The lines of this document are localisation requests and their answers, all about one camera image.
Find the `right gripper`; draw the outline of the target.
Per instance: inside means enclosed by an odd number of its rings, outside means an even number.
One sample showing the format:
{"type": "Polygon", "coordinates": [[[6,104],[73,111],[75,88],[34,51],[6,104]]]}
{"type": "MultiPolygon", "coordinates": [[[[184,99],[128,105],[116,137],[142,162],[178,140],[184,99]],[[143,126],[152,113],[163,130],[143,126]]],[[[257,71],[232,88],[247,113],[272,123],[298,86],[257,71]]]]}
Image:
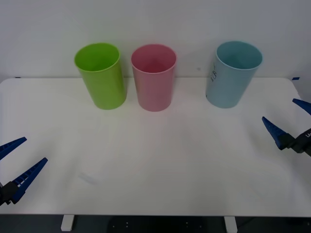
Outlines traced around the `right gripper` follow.
{"type": "MultiPolygon", "coordinates": [[[[293,103],[301,107],[305,111],[311,111],[311,103],[293,99],[293,103]]],[[[302,134],[300,134],[296,139],[291,136],[289,133],[283,131],[275,124],[270,122],[264,116],[262,117],[262,122],[266,127],[267,131],[274,139],[276,146],[278,149],[293,149],[296,153],[306,153],[311,156],[311,130],[308,129],[302,134]]]]}

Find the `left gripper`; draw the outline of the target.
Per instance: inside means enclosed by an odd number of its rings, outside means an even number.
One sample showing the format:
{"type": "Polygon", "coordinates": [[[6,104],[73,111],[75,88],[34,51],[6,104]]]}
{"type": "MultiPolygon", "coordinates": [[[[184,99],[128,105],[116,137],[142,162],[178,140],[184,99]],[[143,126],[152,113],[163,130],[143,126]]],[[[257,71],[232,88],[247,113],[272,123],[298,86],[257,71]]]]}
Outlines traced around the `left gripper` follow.
{"type": "MultiPolygon", "coordinates": [[[[0,160],[15,150],[18,146],[27,140],[26,137],[22,137],[1,145],[0,147],[0,160]]],[[[43,158],[26,172],[14,180],[8,182],[4,186],[0,186],[0,206],[4,203],[9,205],[10,203],[16,204],[25,194],[27,188],[34,181],[37,175],[40,173],[42,168],[48,162],[47,158],[43,158]]]]}

